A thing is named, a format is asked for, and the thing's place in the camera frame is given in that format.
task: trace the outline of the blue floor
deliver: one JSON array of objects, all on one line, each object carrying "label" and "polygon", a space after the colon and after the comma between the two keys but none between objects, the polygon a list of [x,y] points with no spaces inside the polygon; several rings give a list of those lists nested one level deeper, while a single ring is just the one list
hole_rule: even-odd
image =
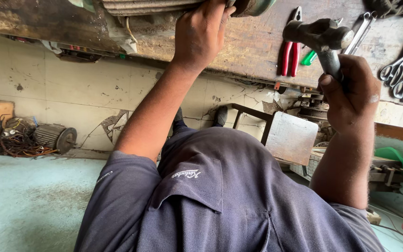
[{"label": "blue floor", "polygon": [[[0,252],[71,252],[104,160],[0,157]],[[382,225],[393,227],[383,214]],[[396,228],[402,220],[390,216]],[[403,237],[374,227],[391,252]]]}]

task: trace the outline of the hammer handle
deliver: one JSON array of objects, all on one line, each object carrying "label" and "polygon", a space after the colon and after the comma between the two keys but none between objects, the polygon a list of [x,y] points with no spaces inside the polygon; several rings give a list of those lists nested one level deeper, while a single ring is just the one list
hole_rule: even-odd
[{"label": "hammer handle", "polygon": [[316,52],[318,60],[320,60],[324,73],[332,75],[338,82],[343,81],[343,73],[340,70],[340,61],[337,52],[327,50],[324,52]]}]

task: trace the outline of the hammer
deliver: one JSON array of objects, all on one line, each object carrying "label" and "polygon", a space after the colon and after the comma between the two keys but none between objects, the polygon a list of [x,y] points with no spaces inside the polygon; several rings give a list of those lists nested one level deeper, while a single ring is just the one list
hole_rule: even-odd
[{"label": "hammer", "polygon": [[285,41],[303,43],[314,50],[323,71],[339,82],[343,81],[343,73],[335,50],[346,48],[353,37],[354,32],[350,28],[338,27],[337,22],[330,18],[322,18],[311,24],[292,20],[283,31]]}]

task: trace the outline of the floor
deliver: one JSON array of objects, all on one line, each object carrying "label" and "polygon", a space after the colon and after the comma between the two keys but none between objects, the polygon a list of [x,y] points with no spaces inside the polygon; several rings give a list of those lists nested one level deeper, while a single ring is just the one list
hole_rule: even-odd
[{"label": "floor", "polygon": [[[14,101],[19,117],[35,116],[39,123],[76,128],[77,148],[111,151],[122,125],[163,72],[128,59],[64,62],[44,47],[0,37],[0,100]],[[217,106],[238,103],[266,112],[269,105],[277,104],[287,110],[293,105],[288,98],[204,75],[197,78],[181,107],[189,127],[204,129],[212,125]],[[232,127],[236,113],[229,109],[226,127]],[[403,107],[380,103],[376,120],[403,126]],[[246,116],[239,130],[260,139],[264,126],[262,120]]]},{"label": "floor", "polygon": [[[0,251],[72,251],[104,164],[105,160],[83,158],[0,157]],[[296,181],[306,180],[298,176]],[[401,229],[401,219],[377,213],[382,216],[381,225],[393,227],[388,214]],[[380,227],[373,229],[387,251],[403,252],[403,236]]]}]

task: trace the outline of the green object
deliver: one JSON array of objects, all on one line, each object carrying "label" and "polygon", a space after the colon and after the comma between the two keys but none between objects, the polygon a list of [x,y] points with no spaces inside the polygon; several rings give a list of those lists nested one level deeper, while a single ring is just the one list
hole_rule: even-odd
[{"label": "green object", "polygon": [[311,52],[308,55],[306,55],[304,59],[301,61],[301,65],[310,66],[312,62],[316,59],[316,56],[317,56],[316,52],[314,50],[311,50]]},{"label": "green object", "polygon": [[249,1],[246,9],[242,15],[249,15],[253,17],[257,17],[259,15],[264,14],[270,7],[276,2],[276,0],[256,0]]},{"label": "green object", "polygon": [[384,147],[379,148],[374,151],[374,155],[381,158],[388,158],[391,160],[397,160],[402,163],[403,166],[403,157],[402,155],[394,148]]}]

